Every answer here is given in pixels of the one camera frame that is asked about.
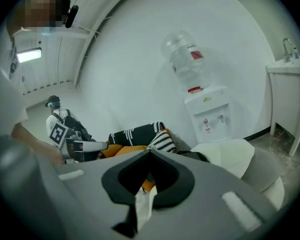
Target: ceiling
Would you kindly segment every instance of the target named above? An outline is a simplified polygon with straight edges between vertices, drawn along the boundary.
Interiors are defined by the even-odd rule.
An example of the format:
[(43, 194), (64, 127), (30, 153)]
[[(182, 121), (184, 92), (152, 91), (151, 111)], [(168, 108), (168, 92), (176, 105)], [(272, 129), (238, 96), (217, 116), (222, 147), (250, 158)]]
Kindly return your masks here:
[(26, 102), (27, 107), (42, 103), (46, 99), (43, 93), (77, 85), (86, 52), (91, 42), (95, 42), (94, 34), (119, 1), (71, 0), (70, 7), (79, 6), (71, 28), (60, 27), (48, 36), (35, 30), (22, 31), (15, 36), (17, 52), (42, 49), (41, 58), (21, 64), (23, 94), (26, 101), (27, 98), (31, 100)]

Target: person wearing black cap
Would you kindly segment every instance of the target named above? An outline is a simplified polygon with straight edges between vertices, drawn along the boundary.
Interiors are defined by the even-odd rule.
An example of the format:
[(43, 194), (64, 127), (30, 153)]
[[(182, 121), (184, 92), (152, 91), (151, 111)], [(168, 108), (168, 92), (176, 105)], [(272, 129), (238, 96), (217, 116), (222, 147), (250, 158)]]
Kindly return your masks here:
[(21, 124), (28, 116), (14, 36), (30, 28), (46, 34), (54, 27), (67, 25), (69, 9), (70, 0), (20, 0), (0, 28), (0, 136), (11, 135), (54, 164), (63, 163), (60, 150), (38, 140)]
[(75, 120), (79, 121), (78, 118), (72, 113), (69, 109), (61, 108), (60, 99), (58, 96), (52, 95), (48, 98), (45, 106), (50, 109), (51, 115), (46, 119), (46, 132), (48, 136), (50, 136), (53, 128), (56, 123), (59, 122), (61, 124), (64, 123), (64, 119), (66, 116), (71, 116)]

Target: transparent water bottle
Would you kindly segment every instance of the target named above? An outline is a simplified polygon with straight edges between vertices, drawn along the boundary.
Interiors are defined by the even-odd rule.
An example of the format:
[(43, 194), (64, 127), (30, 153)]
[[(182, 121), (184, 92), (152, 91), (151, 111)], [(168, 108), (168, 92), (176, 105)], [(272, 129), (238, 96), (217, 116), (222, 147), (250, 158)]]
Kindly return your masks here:
[(183, 91), (192, 93), (211, 85), (204, 56), (187, 32), (170, 33), (161, 44), (161, 52), (170, 60)]

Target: fluorescent light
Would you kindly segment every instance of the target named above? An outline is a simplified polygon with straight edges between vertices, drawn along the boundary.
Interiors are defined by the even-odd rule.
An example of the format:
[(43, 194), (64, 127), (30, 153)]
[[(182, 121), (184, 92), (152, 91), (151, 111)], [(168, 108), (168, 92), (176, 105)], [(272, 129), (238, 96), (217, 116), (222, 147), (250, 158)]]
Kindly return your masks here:
[(18, 56), (20, 63), (31, 61), (34, 59), (41, 58), (41, 48), (24, 50), (24, 51), (18, 52), (16, 55)]

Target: white water dispenser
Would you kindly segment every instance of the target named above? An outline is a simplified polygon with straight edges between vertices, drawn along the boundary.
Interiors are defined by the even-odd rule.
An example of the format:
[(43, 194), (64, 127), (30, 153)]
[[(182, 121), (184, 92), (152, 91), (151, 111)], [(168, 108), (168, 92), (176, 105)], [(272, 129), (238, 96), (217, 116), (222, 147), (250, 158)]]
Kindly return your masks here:
[(232, 138), (228, 88), (210, 86), (184, 99), (199, 143), (211, 143)]

